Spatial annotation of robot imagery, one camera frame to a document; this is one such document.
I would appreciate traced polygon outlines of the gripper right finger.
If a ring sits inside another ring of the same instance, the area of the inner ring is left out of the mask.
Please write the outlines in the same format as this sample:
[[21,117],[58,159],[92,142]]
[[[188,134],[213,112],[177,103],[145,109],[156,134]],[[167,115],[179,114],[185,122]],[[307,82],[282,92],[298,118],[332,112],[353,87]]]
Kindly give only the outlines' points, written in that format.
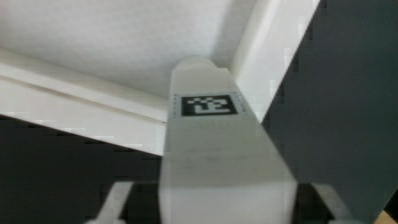
[[362,224],[330,185],[300,183],[293,206],[293,224]]

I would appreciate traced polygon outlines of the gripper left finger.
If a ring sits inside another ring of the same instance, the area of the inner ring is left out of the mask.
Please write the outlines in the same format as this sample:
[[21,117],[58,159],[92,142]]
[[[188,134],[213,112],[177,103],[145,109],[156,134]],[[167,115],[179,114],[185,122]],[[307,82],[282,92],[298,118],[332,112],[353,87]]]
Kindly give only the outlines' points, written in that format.
[[154,182],[115,182],[98,215],[83,224],[160,224],[156,191]]

